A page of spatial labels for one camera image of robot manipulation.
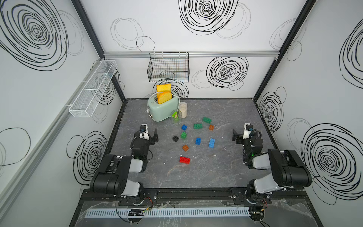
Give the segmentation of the light blue long lego brick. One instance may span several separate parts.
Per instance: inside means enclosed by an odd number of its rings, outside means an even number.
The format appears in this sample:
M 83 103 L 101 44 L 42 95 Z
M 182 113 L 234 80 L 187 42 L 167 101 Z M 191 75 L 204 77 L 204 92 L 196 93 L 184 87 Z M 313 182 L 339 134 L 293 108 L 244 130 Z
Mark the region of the light blue long lego brick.
M 211 138 L 209 140 L 209 148 L 214 148 L 215 147 L 215 139 Z

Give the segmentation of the small green lego brick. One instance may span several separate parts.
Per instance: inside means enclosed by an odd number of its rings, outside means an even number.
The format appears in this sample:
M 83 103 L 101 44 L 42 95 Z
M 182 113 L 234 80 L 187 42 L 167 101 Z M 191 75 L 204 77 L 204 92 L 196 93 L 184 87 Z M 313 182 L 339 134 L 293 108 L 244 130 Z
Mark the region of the small green lego brick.
M 185 140 L 187 138 L 187 133 L 186 132 L 182 132 L 181 133 L 181 138 Z

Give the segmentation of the dark green long lego brick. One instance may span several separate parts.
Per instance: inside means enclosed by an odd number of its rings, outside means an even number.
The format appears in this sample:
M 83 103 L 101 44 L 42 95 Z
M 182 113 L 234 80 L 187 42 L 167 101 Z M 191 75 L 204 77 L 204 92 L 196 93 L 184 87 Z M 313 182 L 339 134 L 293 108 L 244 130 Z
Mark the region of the dark green long lego brick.
M 203 117 L 202 118 L 202 121 L 205 122 L 205 123 L 207 123 L 207 124 L 211 124 L 212 123 L 212 119 L 207 118 L 207 117 Z

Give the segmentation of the small orange lego brick front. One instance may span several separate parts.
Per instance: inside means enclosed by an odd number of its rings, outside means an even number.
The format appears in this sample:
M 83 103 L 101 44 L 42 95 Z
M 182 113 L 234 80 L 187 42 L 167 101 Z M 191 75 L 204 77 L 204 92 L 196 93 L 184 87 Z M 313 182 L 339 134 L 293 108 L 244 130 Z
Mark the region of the small orange lego brick front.
M 182 147 L 182 149 L 186 152 L 186 151 L 189 149 L 189 147 L 188 147 L 187 145 L 184 145 L 184 146 Z

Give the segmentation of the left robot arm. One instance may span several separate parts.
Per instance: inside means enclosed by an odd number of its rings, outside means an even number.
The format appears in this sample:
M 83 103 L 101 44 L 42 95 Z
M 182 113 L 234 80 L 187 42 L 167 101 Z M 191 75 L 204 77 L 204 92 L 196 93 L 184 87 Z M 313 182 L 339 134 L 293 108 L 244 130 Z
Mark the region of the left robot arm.
M 143 124 L 134 133 L 130 143 L 130 156 L 107 154 L 90 182 L 90 191 L 99 194 L 144 198 L 144 187 L 140 182 L 128 179 L 129 173 L 143 173 L 148 164 L 150 145 L 158 142 L 157 130 L 151 136 Z

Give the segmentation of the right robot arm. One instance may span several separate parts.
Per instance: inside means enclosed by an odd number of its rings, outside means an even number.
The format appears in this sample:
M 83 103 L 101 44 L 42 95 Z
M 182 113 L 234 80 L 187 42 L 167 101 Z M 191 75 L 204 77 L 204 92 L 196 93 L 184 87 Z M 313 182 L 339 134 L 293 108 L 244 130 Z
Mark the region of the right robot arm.
M 251 180 L 245 191 L 246 199 L 286 188 L 302 188 L 312 184 L 313 178 L 295 150 L 270 148 L 264 152 L 262 133 L 246 124 L 243 133 L 232 130 L 232 140 L 243 146 L 243 162 L 249 169 L 270 170 L 271 173 Z

